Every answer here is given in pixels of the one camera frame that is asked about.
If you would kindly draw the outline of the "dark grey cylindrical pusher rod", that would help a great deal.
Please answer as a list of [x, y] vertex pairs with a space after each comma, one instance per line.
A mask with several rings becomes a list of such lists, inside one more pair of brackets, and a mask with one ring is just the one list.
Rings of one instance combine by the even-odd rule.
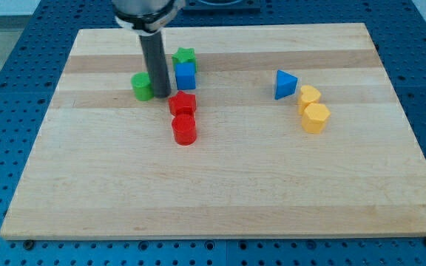
[[166, 63], [161, 32], [139, 36], [146, 69], [156, 98], [167, 98], [171, 94], [169, 70]]

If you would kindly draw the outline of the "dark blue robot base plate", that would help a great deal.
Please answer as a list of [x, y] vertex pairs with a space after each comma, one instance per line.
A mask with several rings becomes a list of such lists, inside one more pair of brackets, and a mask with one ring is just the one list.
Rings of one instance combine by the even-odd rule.
[[186, 0], [185, 12], [260, 11], [262, 0]]

